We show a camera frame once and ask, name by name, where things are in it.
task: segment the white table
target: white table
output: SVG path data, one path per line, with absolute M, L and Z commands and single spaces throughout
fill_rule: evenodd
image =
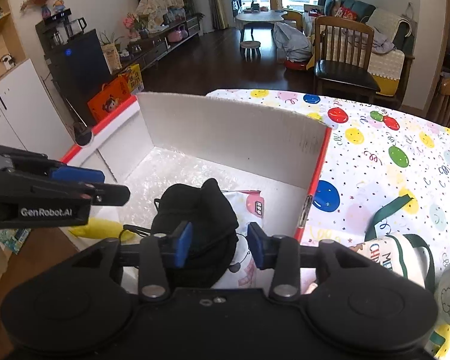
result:
M 275 12 L 270 10 L 268 12 L 257 12 L 257 13 L 239 13 L 236 15 L 235 19 L 240 29 L 240 42 L 243 42 L 245 36 L 245 28 L 250 27 L 250 33 L 253 35 L 253 25 L 256 23 L 270 23 L 274 25 L 279 21 L 284 21 L 283 15 L 287 12 Z

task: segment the blue vase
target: blue vase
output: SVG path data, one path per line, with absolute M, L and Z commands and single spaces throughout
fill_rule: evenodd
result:
M 50 9 L 46 5 L 42 6 L 42 19 L 46 19 L 47 17 L 50 17 L 52 13 L 50 12 Z

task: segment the wooden floor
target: wooden floor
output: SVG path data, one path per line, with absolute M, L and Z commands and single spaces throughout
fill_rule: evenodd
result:
M 269 28 L 255 28 L 260 61 L 243 60 L 235 28 L 195 36 L 143 73 L 146 91 L 206 95 L 215 89 L 276 89 L 312 93 L 313 73 L 286 70 L 276 63 Z M 245 40 L 252 40 L 250 30 Z

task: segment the dining chair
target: dining chair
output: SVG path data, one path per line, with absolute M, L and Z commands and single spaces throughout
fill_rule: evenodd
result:
M 450 79 L 441 79 L 428 109 L 427 120 L 450 127 Z
M 334 16 L 315 19 L 315 94 L 335 89 L 368 97 L 373 104 L 380 86 L 368 73 L 372 27 Z

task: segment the orange gift box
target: orange gift box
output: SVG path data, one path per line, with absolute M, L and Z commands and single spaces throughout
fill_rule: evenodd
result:
M 129 97 L 127 81 L 118 76 L 111 83 L 104 84 L 102 90 L 87 105 L 98 123 Z

